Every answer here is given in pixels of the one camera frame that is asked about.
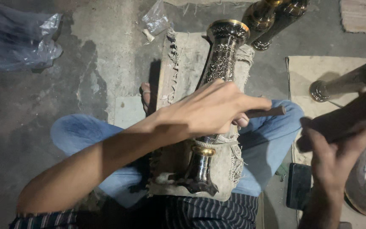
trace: striped fabric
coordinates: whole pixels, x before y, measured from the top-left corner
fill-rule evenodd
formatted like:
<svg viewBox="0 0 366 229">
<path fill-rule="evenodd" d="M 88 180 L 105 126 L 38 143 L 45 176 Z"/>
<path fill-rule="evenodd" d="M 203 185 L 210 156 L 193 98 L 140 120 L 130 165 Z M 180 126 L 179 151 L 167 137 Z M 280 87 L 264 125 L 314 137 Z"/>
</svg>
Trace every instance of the striped fabric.
<svg viewBox="0 0 366 229">
<path fill-rule="evenodd" d="M 225 202 L 208 198 L 162 195 L 137 214 L 145 226 L 168 229 L 255 229 L 258 197 L 232 193 Z M 102 218 L 94 213 L 61 211 L 42 214 L 18 214 L 9 229 L 83 229 L 103 228 Z"/>
<path fill-rule="evenodd" d="M 167 196 L 163 228 L 254 229 L 258 197 L 232 193 L 225 202 Z"/>
<path fill-rule="evenodd" d="M 40 213 L 18 214 L 16 219 L 9 225 L 9 229 L 76 229 L 76 213 L 73 210 Z"/>
</svg>

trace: leg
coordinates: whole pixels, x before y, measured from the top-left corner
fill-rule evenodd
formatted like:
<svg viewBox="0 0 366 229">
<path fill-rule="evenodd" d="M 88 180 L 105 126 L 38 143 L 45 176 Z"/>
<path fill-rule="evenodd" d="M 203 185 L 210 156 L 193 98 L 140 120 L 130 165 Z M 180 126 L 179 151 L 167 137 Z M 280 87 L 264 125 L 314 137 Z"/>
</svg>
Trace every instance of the leg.
<svg viewBox="0 0 366 229">
<path fill-rule="evenodd" d="M 71 156 L 80 150 L 109 138 L 123 129 L 84 114 L 72 114 L 58 119 L 50 130 L 53 143 Z M 125 208 L 133 206 L 146 195 L 146 190 L 131 193 L 129 188 L 139 184 L 142 174 L 136 163 L 111 174 L 98 187 Z"/>
<path fill-rule="evenodd" d="M 234 193 L 259 196 L 296 138 L 303 111 L 289 100 L 272 100 L 272 107 L 280 105 L 286 115 L 253 118 L 241 129 L 238 141 L 246 165 Z"/>
</svg>

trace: wooden handle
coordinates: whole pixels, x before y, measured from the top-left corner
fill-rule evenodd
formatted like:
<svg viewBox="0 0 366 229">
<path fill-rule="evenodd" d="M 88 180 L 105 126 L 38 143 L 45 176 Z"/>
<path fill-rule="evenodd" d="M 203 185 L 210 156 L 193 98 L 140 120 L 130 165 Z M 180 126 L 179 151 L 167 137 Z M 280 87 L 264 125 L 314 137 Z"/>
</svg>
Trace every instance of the wooden handle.
<svg viewBox="0 0 366 229">
<path fill-rule="evenodd" d="M 366 92 L 343 108 L 314 118 L 309 126 L 321 133 L 328 143 L 338 142 L 366 127 Z M 310 139 L 303 135 L 296 145 L 300 152 L 312 150 Z"/>
<path fill-rule="evenodd" d="M 245 114 L 250 119 L 264 116 L 277 116 L 277 115 L 285 115 L 286 109 L 284 106 L 278 106 L 270 110 L 248 110 L 247 112 L 245 112 Z"/>
</svg>

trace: knee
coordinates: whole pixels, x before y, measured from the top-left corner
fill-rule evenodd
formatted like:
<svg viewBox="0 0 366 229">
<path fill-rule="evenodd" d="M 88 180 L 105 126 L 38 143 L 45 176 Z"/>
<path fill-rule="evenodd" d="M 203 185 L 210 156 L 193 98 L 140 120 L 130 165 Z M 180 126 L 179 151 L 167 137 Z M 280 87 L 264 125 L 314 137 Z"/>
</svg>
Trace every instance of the knee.
<svg viewBox="0 0 366 229">
<path fill-rule="evenodd" d="M 285 118 L 289 123 L 300 127 L 300 118 L 305 114 L 299 105 L 290 100 L 272 100 L 272 107 L 277 106 L 285 107 L 286 114 L 282 116 L 283 118 Z"/>
<path fill-rule="evenodd" d="M 50 128 L 50 138 L 61 150 L 66 151 L 69 142 L 84 126 L 83 120 L 89 116 L 85 114 L 70 114 L 56 120 Z"/>
</svg>

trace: beige mat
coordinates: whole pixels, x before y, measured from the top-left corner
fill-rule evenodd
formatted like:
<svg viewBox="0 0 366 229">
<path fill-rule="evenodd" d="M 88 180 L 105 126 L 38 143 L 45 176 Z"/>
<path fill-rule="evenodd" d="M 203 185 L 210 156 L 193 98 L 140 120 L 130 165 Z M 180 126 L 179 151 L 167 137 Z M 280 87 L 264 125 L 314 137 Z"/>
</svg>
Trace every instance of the beige mat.
<svg viewBox="0 0 366 229">
<path fill-rule="evenodd" d="M 257 1 L 258 0 L 241 0 L 241 1 L 238 1 L 238 2 L 241 2 L 241 3 L 255 3 Z M 175 6 L 183 6 L 183 5 L 186 5 L 187 3 L 193 3 L 193 4 L 235 3 L 236 4 L 236 1 L 232 1 L 232 0 L 164 0 L 164 2 L 169 3 L 169 4 L 173 4 Z"/>
<path fill-rule="evenodd" d="M 341 0 L 340 5 L 345 30 L 366 33 L 366 0 Z"/>
<path fill-rule="evenodd" d="M 366 58 L 355 57 L 288 57 L 287 69 L 290 82 L 290 98 L 302 107 L 305 116 L 312 118 L 338 109 L 337 106 L 329 102 L 318 103 L 313 101 L 308 93 L 309 85 L 318 79 L 326 81 L 334 79 L 365 63 Z M 332 102 L 344 106 L 357 96 L 356 93 L 350 93 L 334 99 Z M 301 154 L 293 144 L 292 159 L 295 163 L 310 165 L 312 153 Z M 352 223 L 354 229 L 366 229 L 366 216 L 352 210 L 346 203 L 343 204 L 341 221 Z"/>
</svg>

